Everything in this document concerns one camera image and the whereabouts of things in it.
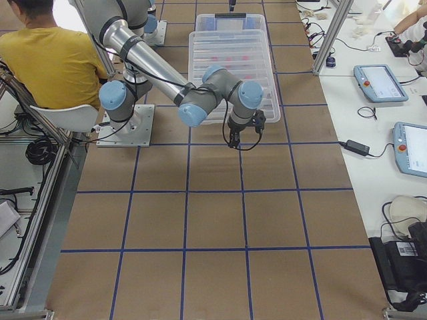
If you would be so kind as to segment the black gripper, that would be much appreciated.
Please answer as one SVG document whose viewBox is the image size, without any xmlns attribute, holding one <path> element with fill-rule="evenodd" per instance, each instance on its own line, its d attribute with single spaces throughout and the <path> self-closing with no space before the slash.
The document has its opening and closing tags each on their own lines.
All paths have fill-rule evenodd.
<svg viewBox="0 0 427 320">
<path fill-rule="evenodd" d="M 229 134 L 229 142 L 228 147 L 232 149 L 236 149 L 240 146 L 240 133 L 246 128 L 246 127 L 252 127 L 253 123 L 252 120 L 249 120 L 247 123 L 241 124 L 236 123 L 233 119 L 227 120 L 227 125 L 230 129 Z"/>
</svg>

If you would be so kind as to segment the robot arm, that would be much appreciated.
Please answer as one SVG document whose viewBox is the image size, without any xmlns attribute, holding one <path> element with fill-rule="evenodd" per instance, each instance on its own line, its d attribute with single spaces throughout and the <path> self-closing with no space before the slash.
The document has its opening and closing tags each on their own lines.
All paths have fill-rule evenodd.
<svg viewBox="0 0 427 320">
<path fill-rule="evenodd" d="M 145 28 L 155 19 L 153 1 L 71 1 L 97 49 L 119 56 L 125 71 L 123 81 L 101 87 L 99 98 L 111 123 L 123 127 L 130 118 L 126 109 L 152 87 L 162 91 L 178 108 L 179 118 L 197 127 L 222 102 L 226 109 L 223 127 L 230 129 L 223 139 L 232 149 L 240 149 L 240 133 L 253 127 L 263 135 L 266 118 L 260 109 L 264 95 L 255 81 L 242 81 L 225 68 L 207 68 L 197 87 L 184 78 L 143 39 Z"/>
<path fill-rule="evenodd" d="M 170 43 L 174 35 L 187 39 L 200 15 L 228 17 L 236 14 L 230 11 L 229 1 L 154 1 L 148 11 L 143 36 L 152 45 L 163 46 L 167 35 L 171 36 Z"/>
</svg>

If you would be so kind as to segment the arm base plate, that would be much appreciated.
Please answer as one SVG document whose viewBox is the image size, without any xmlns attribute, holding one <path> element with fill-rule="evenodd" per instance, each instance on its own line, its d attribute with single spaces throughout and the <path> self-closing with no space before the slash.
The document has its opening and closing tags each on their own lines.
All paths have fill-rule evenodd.
<svg viewBox="0 0 427 320">
<path fill-rule="evenodd" d="M 144 27 L 143 40 L 152 47 L 162 47 L 165 43 L 167 21 L 148 22 Z"/>
<path fill-rule="evenodd" d="M 96 145 L 98 147 L 149 147 L 155 105 L 136 104 L 130 120 L 116 123 L 110 120 L 107 111 L 104 112 L 103 122 L 108 122 L 99 130 Z"/>
</svg>

